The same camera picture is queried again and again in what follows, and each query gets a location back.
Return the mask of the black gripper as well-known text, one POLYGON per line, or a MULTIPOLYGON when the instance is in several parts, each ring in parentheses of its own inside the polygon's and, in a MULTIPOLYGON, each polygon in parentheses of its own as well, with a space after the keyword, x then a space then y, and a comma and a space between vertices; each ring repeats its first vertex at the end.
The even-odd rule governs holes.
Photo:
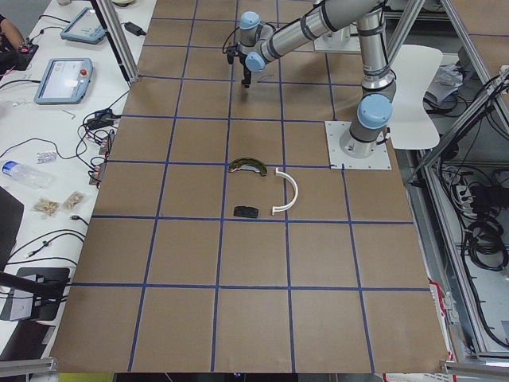
POLYGON ((241 84, 243 86, 251 86, 252 72, 246 64, 247 54, 241 52, 238 43, 226 47, 226 58, 229 65, 233 65, 236 58, 239 59, 240 64, 243 66, 243 79, 241 80, 241 84))

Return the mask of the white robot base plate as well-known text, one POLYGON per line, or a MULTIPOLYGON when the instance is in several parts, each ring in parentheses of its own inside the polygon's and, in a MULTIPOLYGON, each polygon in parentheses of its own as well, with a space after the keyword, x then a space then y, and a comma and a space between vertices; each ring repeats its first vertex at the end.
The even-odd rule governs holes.
POLYGON ((349 121, 325 121, 329 166, 333 170, 391 170, 382 133, 374 142, 358 142, 349 121))

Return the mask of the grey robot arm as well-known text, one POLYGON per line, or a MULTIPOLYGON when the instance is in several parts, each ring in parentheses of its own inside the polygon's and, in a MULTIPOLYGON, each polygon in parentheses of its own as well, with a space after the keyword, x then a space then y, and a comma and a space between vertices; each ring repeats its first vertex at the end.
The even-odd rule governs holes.
POLYGON ((249 88, 252 74, 306 43, 312 42, 323 53, 349 53, 359 47, 363 95, 354 120, 340 137, 340 148, 351 158, 368 158, 390 120, 396 93, 396 75, 385 43, 383 7, 382 1, 319 1, 280 29, 261 21, 254 11, 246 11, 235 29, 238 41, 224 45, 223 54, 229 64, 240 61, 242 84, 249 88), (356 30, 356 44, 350 40, 352 29, 356 30))

